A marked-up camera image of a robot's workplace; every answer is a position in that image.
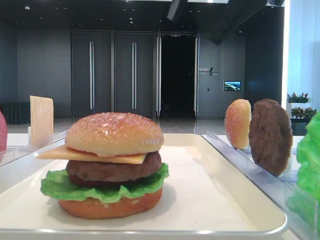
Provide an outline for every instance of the dark doorway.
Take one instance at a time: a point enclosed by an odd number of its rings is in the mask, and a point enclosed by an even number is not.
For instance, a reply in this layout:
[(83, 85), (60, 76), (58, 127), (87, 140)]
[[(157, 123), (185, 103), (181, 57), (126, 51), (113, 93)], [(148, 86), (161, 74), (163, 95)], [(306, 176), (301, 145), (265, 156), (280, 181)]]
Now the dark doorway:
[(195, 118), (195, 34), (162, 35), (161, 118)]

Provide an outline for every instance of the cheese slice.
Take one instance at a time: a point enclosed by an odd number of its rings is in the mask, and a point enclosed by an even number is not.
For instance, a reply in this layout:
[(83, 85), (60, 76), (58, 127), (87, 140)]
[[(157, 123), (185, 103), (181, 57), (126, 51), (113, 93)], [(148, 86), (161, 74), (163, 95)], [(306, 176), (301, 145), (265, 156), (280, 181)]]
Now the cheese slice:
[(142, 164), (147, 154), (129, 155), (129, 156), (113, 156), (99, 157), (94, 153), (77, 151), (66, 145), (58, 146), (49, 151), (39, 154), (37, 159), (61, 159), (75, 160), (83, 162), (101, 162), (114, 164)]
[(54, 102), (51, 98), (30, 96), (30, 116), (32, 144), (54, 133)]

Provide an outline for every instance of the beef patty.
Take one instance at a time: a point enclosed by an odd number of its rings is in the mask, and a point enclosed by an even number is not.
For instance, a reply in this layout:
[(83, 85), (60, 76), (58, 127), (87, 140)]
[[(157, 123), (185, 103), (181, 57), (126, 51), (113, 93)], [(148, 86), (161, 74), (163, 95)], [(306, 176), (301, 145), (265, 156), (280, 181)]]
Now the beef patty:
[(162, 165), (158, 151), (145, 156), (142, 164), (69, 160), (66, 171), (70, 181), (83, 187), (118, 187), (137, 183), (154, 174)]

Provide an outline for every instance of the lettuce leaf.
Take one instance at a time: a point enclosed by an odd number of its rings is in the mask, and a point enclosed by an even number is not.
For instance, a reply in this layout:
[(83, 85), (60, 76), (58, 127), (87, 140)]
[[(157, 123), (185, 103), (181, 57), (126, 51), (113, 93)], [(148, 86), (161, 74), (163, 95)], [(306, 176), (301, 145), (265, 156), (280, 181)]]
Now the lettuce leaf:
[(84, 201), (86, 198), (99, 199), (102, 203), (116, 203), (122, 197), (135, 199), (158, 191), (169, 176), (168, 165), (163, 163), (158, 171), (138, 184), (117, 187), (81, 187), (70, 182), (67, 171), (49, 171), (41, 180), (41, 192), (57, 200)]

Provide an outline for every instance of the separate patty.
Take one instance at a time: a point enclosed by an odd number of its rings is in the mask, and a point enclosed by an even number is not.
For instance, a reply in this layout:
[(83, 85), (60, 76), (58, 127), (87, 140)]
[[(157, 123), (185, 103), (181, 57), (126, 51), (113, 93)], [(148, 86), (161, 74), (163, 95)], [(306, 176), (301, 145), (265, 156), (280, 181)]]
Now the separate patty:
[(81, 186), (85, 186), (84, 181), (96, 182), (96, 184), (98, 182), (122, 184), (123, 182), (135, 181), (154, 174), (161, 165), (161, 156), (156, 151), (148, 153), (142, 164), (69, 160), (66, 165), (66, 171), (70, 181)]

